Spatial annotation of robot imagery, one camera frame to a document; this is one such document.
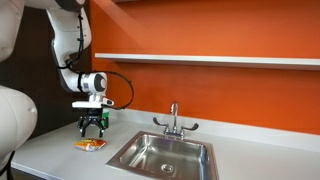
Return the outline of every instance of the countertop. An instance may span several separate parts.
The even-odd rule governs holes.
[[[88,127],[86,137],[97,138],[97,127]],[[100,150],[85,152],[73,146],[83,139],[77,123],[72,123],[23,144],[12,166],[44,179],[143,180],[144,176],[117,169],[106,163],[136,133],[161,134],[163,127],[110,119]],[[232,138],[186,132],[186,139],[211,143],[220,180],[318,180],[320,153]]]

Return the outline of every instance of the stainless steel sink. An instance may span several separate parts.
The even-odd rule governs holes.
[[[218,179],[211,144],[144,131],[107,164],[157,179]]]

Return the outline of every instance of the white shelf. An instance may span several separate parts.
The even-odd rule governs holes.
[[[263,58],[231,56],[183,56],[151,54],[95,53],[96,58],[119,62],[180,64],[200,66],[225,66],[268,69],[320,70],[320,59],[308,58]]]

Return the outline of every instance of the sink drain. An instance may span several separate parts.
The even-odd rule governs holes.
[[[174,168],[170,164],[164,164],[161,166],[161,170],[166,173],[171,173],[173,172]]]

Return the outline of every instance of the faucet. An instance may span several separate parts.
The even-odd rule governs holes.
[[[185,136],[185,133],[184,133],[185,129],[186,130],[190,130],[190,131],[194,131],[194,130],[198,129],[198,127],[199,127],[198,123],[195,123],[193,125],[193,127],[191,127],[191,128],[186,128],[184,126],[181,126],[180,133],[177,132],[178,131],[178,128],[177,128],[178,103],[176,101],[173,101],[173,103],[171,105],[170,114],[174,116],[172,132],[170,132],[169,124],[160,124],[156,117],[153,118],[153,122],[156,125],[165,126],[166,127],[165,130],[164,130],[164,135],[178,136],[178,137],[183,138]]]

